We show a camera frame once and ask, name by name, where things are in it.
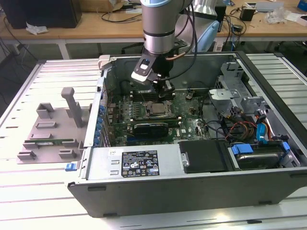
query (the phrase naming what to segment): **power supply label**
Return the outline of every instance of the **power supply label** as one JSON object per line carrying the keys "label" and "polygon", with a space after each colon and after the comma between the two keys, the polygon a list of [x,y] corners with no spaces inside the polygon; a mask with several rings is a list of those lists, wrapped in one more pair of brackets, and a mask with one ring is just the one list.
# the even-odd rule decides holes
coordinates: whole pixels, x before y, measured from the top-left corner
{"label": "power supply label", "polygon": [[158,176],[159,161],[156,150],[122,153],[122,177]]}

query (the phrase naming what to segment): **robotic arm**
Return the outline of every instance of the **robotic arm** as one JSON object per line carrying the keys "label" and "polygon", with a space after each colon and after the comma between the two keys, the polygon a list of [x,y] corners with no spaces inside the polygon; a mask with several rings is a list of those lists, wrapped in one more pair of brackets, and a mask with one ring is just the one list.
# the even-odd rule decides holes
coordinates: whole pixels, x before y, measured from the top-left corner
{"label": "robotic arm", "polygon": [[[173,61],[177,59],[174,56],[177,21],[184,17],[185,21],[189,21],[190,31],[193,23],[195,26],[192,16],[179,13],[191,5],[197,13],[205,15],[208,9],[212,10],[212,6],[215,6],[216,0],[141,0],[141,3],[144,50],[131,76],[138,82],[150,81],[160,97],[163,97],[166,92],[174,90],[166,79],[173,67]],[[194,38],[196,31],[192,28],[188,36]]]}

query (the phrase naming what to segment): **desk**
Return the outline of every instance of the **desk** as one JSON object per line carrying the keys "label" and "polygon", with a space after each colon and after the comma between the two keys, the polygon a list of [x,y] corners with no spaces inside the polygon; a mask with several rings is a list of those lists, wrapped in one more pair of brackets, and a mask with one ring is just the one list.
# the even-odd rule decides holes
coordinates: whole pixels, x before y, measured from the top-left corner
{"label": "desk", "polygon": [[[236,4],[232,7],[227,7],[226,13],[229,14],[231,10],[241,7],[244,2],[265,2],[266,0],[233,0]],[[299,0],[278,0],[278,2],[284,2],[285,9],[293,12],[304,14],[306,12],[297,8]],[[239,17],[240,12],[234,14],[234,16]],[[245,22],[247,25],[247,30],[243,36],[241,36],[240,41],[246,42],[271,42],[271,41],[305,41],[307,40],[307,28],[301,26],[298,23],[287,21],[286,23],[278,24],[268,24],[264,20],[265,13],[257,13],[254,15],[251,22]],[[239,20],[232,18],[232,23],[241,24]],[[223,23],[221,32],[215,39],[214,51],[221,51],[224,42],[228,36],[228,25]]]}
{"label": "desk", "polygon": [[[297,8],[299,0],[279,0],[285,2],[285,8],[297,13],[304,13]],[[234,0],[235,6],[227,7],[227,13],[240,7],[246,0]],[[111,20],[123,20],[136,14],[114,13]],[[257,13],[251,22],[246,22],[247,31],[240,38],[241,41],[303,41],[307,40],[307,28],[295,22],[287,21],[281,24],[267,24],[264,13]],[[63,59],[70,59],[66,44],[69,43],[130,43],[143,42],[142,22],[116,24],[102,21],[97,13],[83,13],[82,19],[73,29],[49,28],[46,34],[32,35],[25,29],[13,30],[13,34],[23,44],[57,44]],[[6,44],[17,44],[6,30],[3,19],[0,18],[0,36]],[[223,43],[228,36],[228,26],[223,24],[221,32],[217,35],[214,50],[221,51]]]}

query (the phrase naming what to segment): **gray 3d-printed holder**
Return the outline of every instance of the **gray 3d-printed holder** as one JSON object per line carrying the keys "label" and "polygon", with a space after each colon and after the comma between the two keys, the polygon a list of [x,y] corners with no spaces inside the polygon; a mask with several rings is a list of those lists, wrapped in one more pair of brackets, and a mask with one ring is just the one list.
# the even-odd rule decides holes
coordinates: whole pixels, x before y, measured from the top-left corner
{"label": "gray 3d-printed holder", "polygon": [[17,155],[19,164],[71,162],[81,159],[90,116],[75,102],[74,89],[63,88],[69,109],[53,109],[50,103],[37,108],[38,118]]}

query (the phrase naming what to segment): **metal table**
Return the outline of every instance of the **metal table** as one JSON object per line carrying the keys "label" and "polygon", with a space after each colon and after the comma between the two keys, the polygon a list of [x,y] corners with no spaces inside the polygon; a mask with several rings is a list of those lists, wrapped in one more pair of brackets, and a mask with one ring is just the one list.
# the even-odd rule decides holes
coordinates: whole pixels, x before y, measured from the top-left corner
{"label": "metal table", "polygon": [[[306,126],[304,76],[283,57],[265,54],[249,58]],[[17,152],[37,118],[38,104],[51,102],[54,108],[67,107],[60,93],[62,87],[72,86],[75,99],[81,106],[88,106],[100,74],[97,59],[38,64],[0,119],[0,229],[307,228],[307,187],[278,205],[95,219],[68,191],[65,183],[77,175],[64,171],[65,163],[17,165]]]}

